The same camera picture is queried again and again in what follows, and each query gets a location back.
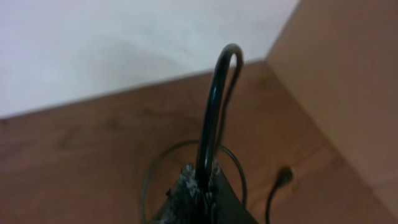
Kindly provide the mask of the frayed right gripper left finger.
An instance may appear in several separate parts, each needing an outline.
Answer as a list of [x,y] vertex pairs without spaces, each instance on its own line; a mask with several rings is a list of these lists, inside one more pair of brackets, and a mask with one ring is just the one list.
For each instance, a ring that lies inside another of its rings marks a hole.
[[146,223],[194,224],[206,223],[205,196],[198,188],[193,164],[187,164],[179,174],[167,199],[155,215]]

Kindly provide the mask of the frayed right gripper right finger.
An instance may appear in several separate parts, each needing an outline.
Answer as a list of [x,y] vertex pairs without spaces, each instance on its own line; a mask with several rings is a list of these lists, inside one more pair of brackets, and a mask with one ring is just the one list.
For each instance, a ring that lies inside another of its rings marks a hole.
[[206,199],[211,224],[257,224],[239,201],[217,162],[213,164],[208,190]]

